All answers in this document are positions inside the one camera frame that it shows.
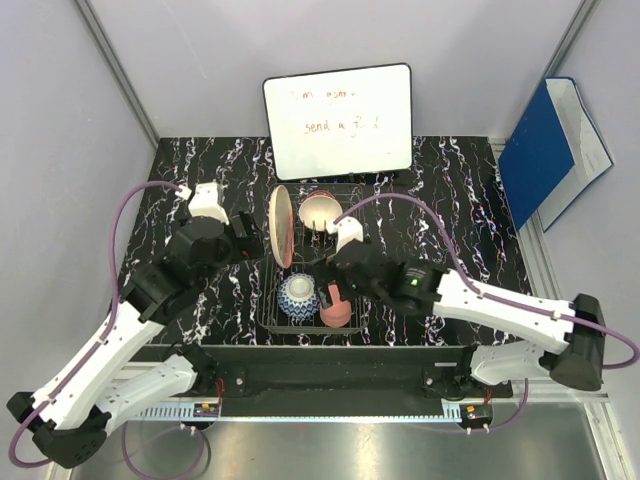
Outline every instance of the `gray floor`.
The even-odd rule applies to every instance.
[[[501,417],[514,408],[496,407]],[[133,461],[147,475],[180,474],[195,458],[197,440],[185,432],[173,432],[144,445],[167,427],[155,423],[129,426],[129,451],[139,450]],[[450,435],[424,428],[398,424],[220,423],[207,431],[213,451],[211,464],[203,475],[193,478],[605,478],[586,417],[575,404],[530,405],[513,427],[488,436]],[[72,475],[73,480],[137,478],[122,460],[120,432]]]

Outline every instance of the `wire rack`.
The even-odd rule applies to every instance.
[[[307,273],[311,275],[311,264],[322,257],[333,255],[336,247],[336,237],[326,232],[316,232],[305,228],[298,217],[300,204],[316,190],[324,190],[331,193],[340,203],[342,211],[346,211],[352,205],[362,200],[362,188],[360,185],[349,183],[330,184],[283,184],[289,191],[293,206],[293,235],[294,256],[293,263],[288,269],[278,266],[269,254],[262,262],[261,280],[263,295],[260,297],[258,309],[258,323],[270,332],[277,334],[351,334],[362,330],[367,326],[367,313],[362,298],[352,302],[351,319],[344,327],[327,327],[316,313],[313,318],[300,320],[290,318],[278,307],[278,288],[284,280],[295,273]],[[354,217],[364,225],[362,210],[354,212]]]

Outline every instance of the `blue and white bowl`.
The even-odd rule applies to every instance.
[[[278,306],[288,317],[306,320],[318,311],[318,296],[311,275],[291,275],[278,289]]]

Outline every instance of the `black marble table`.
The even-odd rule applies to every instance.
[[[267,210],[278,183],[268,138],[163,139],[149,176],[193,187],[216,180],[224,187],[229,214],[251,211],[265,232],[270,254]],[[485,138],[415,137],[413,164],[401,172],[308,183],[358,183],[365,197],[402,192],[430,205],[453,237],[469,275],[493,285],[530,293],[520,248],[491,147]],[[408,202],[383,200],[365,207],[365,234],[389,255],[418,256],[451,266],[444,242],[426,214]],[[142,199],[125,260],[121,284],[141,262],[165,245],[176,220],[187,215],[185,202],[161,189]],[[370,305],[368,326],[352,335],[275,335],[258,323],[261,262],[220,270],[197,304],[152,343],[211,345],[468,345],[499,344],[514,337],[468,322],[439,317],[403,317],[381,304]]]

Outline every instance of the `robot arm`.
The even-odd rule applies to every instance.
[[[141,266],[122,292],[115,324],[106,340],[105,321],[76,356],[36,392],[9,400],[19,422],[35,406],[50,400],[59,382],[87,352],[101,343],[62,392],[28,426],[40,451],[65,468],[86,461],[122,423],[172,395],[206,394],[215,387],[216,364],[197,345],[119,386],[110,386],[118,371],[177,315],[193,305],[216,269],[260,258],[263,244],[252,218],[229,219],[220,206],[220,188],[201,184],[189,202],[191,217],[181,222],[166,247]]]
[[[467,363],[458,367],[457,385],[465,382],[496,385],[503,381],[548,375],[571,388],[600,389],[604,336],[592,329],[560,319],[577,316],[604,326],[598,301],[579,295],[573,302],[548,300],[473,281],[478,295],[467,287],[456,270],[424,260],[396,261],[362,239],[362,226],[346,217],[333,226],[337,253],[313,266],[318,296],[324,308],[331,306],[328,286],[335,283],[343,300],[366,296],[392,307],[401,315],[466,320],[506,331],[524,341],[497,346],[467,347]],[[485,298],[493,294],[514,303],[554,312],[545,317],[523,308]]]

